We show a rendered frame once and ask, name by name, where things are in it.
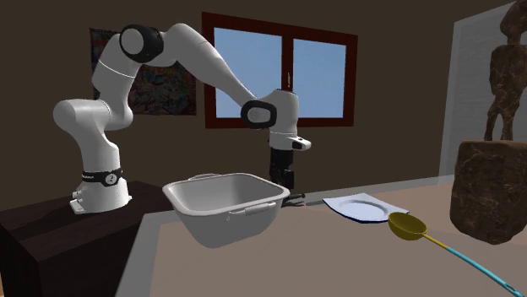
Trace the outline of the white rectangular basin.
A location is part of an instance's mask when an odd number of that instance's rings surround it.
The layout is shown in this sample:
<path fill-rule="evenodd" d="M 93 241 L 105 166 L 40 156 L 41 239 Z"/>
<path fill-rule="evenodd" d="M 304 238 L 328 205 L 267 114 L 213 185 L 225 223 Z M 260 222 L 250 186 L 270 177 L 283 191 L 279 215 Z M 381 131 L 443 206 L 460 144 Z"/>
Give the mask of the white rectangular basin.
<path fill-rule="evenodd" d="M 162 187 L 202 246 L 219 248 L 264 232 L 290 190 L 248 173 L 203 174 Z"/>

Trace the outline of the red framed window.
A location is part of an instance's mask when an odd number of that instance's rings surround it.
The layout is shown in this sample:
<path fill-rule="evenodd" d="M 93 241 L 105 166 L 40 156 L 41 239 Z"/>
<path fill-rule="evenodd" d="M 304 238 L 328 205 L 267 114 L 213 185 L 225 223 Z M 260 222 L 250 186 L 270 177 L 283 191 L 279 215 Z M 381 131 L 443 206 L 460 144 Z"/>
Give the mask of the red framed window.
<path fill-rule="evenodd" d="M 255 95 L 296 93 L 300 126 L 353 126 L 356 35 L 217 13 L 202 14 L 202 34 Z"/>

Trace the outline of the white square plate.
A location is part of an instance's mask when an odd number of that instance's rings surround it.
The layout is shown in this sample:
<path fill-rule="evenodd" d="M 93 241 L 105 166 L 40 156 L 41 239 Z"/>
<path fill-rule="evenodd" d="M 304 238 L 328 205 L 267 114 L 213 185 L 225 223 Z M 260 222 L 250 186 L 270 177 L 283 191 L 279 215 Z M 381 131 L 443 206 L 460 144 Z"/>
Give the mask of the white square plate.
<path fill-rule="evenodd" d="M 391 213 L 410 212 L 366 193 L 324 198 L 323 202 L 339 215 L 361 224 L 385 223 L 388 222 L 388 216 Z"/>

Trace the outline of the pale grey door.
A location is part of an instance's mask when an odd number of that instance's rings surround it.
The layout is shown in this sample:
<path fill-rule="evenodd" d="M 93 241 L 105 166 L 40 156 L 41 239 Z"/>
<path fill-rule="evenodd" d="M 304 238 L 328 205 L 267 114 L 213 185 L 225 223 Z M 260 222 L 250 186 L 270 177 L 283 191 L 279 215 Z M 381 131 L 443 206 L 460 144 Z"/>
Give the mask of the pale grey door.
<path fill-rule="evenodd" d="M 463 141 L 527 143 L 527 0 L 454 23 L 438 175 Z"/>

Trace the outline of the brown stone figure statue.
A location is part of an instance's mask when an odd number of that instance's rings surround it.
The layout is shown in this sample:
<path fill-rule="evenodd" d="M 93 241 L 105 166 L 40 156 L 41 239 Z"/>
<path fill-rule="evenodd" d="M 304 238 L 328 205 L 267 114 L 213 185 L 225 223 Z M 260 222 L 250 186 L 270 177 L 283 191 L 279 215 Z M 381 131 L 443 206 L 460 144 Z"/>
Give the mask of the brown stone figure statue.
<path fill-rule="evenodd" d="M 491 245 L 510 241 L 527 227 L 527 142 L 513 140 L 513 120 L 527 89 L 527 0 L 515 0 L 500 31 L 507 43 L 491 54 L 494 100 L 482 140 L 459 145 L 449 217 L 460 232 Z"/>

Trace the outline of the dark robot stand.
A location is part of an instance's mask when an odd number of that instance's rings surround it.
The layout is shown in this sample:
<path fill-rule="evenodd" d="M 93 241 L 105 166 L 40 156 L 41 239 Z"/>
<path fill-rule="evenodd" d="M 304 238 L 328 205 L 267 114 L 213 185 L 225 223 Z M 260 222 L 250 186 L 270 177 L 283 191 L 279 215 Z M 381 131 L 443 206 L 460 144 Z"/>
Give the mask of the dark robot stand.
<path fill-rule="evenodd" d="M 172 208 L 158 186 L 128 190 L 104 213 L 76 214 L 69 197 L 0 211 L 4 297 L 114 297 L 143 216 Z"/>

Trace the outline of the colourful wall poster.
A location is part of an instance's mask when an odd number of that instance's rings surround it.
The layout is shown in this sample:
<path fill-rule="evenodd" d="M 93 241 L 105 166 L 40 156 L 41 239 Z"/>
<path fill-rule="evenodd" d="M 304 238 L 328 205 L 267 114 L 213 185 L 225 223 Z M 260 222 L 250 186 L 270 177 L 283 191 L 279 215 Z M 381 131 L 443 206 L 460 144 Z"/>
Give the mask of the colourful wall poster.
<path fill-rule="evenodd" d="M 132 24 L 123 31 L 92 29 L 95 97 L 119 116 L 194 115 L 196 79 L 179 62 L 157 67 L 167 48 L 161 32 Z"/>

